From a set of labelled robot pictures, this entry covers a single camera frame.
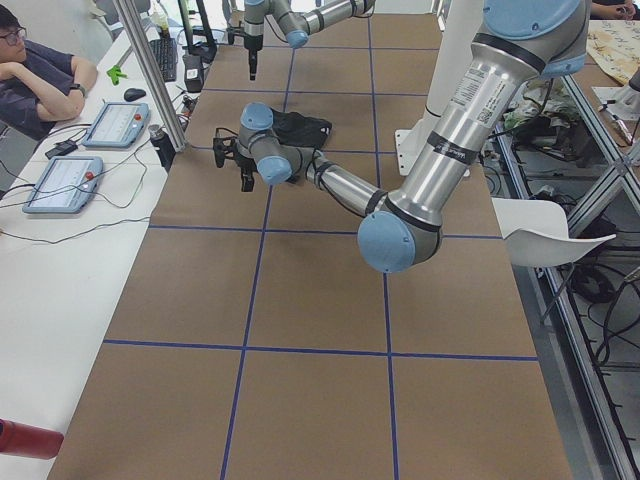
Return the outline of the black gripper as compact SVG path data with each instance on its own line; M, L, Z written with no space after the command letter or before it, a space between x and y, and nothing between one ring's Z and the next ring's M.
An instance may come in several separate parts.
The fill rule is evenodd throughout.
M257 171L253 159L240 153L237 146L238 134L228 128L216 128L212 139L215 165L222 168L227 160L232 160L241 170L241 191L252 192Z
M237 38L243 39L244 48L248 50L249 80L255 81L258 70L258 51L263 49L264 24L240 22L237 26L228 26L228 44L233 45Z

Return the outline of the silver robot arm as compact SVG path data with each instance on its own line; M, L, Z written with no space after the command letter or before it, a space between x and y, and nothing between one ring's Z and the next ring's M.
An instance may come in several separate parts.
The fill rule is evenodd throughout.
M267 105L246 105L232 149L242 170L268 185L305 178L358 215L365 261L383 273L431 258L442 210L521 85L582 68L587 1L455 1L439 59L453 68L446 105L414 130L417 156L403 184L384 191L310 147L283 144Z
M263 48L264 24L269 17L277 23L284 41L293 49L303 47L313 34L352 17L372 15L374 0L331 1L315 9L294 12L290 1L245 1L243 19L237 27L229 27L233 38L243 38L248 52L249 80L255 81L258 69L258 52Z

